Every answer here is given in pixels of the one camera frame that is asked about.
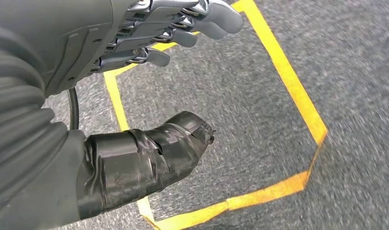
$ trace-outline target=robotic hand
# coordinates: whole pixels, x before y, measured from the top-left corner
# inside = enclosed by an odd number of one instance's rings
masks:
[[[190,112],[85,138],[41,107],[93,73],[166,66],[156,42],[192,47],[192,32],[221,39],[242,24],[221,0],[0,0],[0,230],[63,226],[186,177],[214,140]]]

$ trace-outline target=taped end effector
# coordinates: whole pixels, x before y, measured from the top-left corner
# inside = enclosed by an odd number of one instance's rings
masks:
[[[209,124],[181,112],[156,129],[92,135],[78,175],[80,218],[137,201],[185,178],[213,143]]]

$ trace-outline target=black cable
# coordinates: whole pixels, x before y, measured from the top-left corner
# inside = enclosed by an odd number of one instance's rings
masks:
[[[75,88],[68,89],[70,106],[70,130],[79,129],[79,102]]]

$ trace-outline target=yellow floor marking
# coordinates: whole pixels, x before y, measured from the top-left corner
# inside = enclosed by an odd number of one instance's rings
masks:
[[[253,2],[253,0],[240,0],[232,4],[232,7],[238,12],[244,12],[248,17],[260,41],[270,55],[276,70],[278,71],[282,81],[289,91],[290,96],[292,97],[306,125],[308,126],[313,139],[316,141],[318,145],[317,150],[307,171],[293,175],[267,188],[249,194],[232,197],[225,200],[224,202],[211,205],[197,211],[180,214],[160,221],[155,221],[148,197],[137,201],[140,214],[146,220],[148,220],[155,229],[181,230],[189,228],[207,222],[208,220],[214,218],[217,215],[220,215],[225,211],[267,203],[276,199],[280,199],[284,196],[289,196],[291,194],[303,191],[311,175],[314,162],[316,161],[320,152],[322,143],[326,138],[327,128],[325,124],[320,118],[316,108],[313,105],[313,102],[310,100],[295,71],[287,60],[286,55],[284,54],[274,34],[269,28],[267,22],[258,10],[255,2]],[[153,48],[164,51],[175,45],[175,43],[156,44],[153,46]],[[110,93],[110,98],[112,100],[115,114],[117,116],[121,130],[127,130],[128,123],[126,121],[124,109],[121,104],[121,97],[115,77],[135,66],[136,64],[131,64],[127,67],[104,73],[105,82]]]
[[[137,201],[139,213],[147,218],[150,222],[154,222],[154,215],[152,213],[151,205],[149,204],[148,197],[144,197]]]
[[[259,205],[302,191],[307,171],[293,175],[286,180],[245,195],[227,199],[230,210]]]
[[[317,144],[319,144],[323,133],[327,133],[327,128],[324,122],[320,118],[313,102],[310,100],[309,95],[303,88],[302,83],[300,83],[299,78],[287,60],[285,53],[269,28],[268,23],[258,10],[255,2],[253,0],[242,1],[244,1],[242,4],[244,6],[243,8],[245,14],[271,57],[276,70],[306,122],[313,139]]]
[[[122,131],[129,130],[126,114],[123,104],[121,103],[120,91],[118,89],[117,80],[114,75],[104,73],[104,81],[110,94],[111,103],[113,104],[115,116],[117,117],[118,125]]]
[[[227,202],[221,202],[194,212],[163,219],[154,224],[161,230],[181,230],[207,222],[227,210]]]

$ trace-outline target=gray carpet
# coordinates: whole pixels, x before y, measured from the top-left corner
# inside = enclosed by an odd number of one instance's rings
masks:
[[[329,136],[307,189],[192,227],[389,229],[389,0],[256,1]],[[250,24],[221,41],[200,35],[158,68],[117,78],[132,128],[181,110],[217,129],[195,171],[149,197],[157,220],[274,184],[305,170],[315,150],[297,108]],[[79,83],[81,128],[118,129],[101,75]],[[68,122],[66,95],[48,100]],[[136,204],[61,229],[146,230]]]

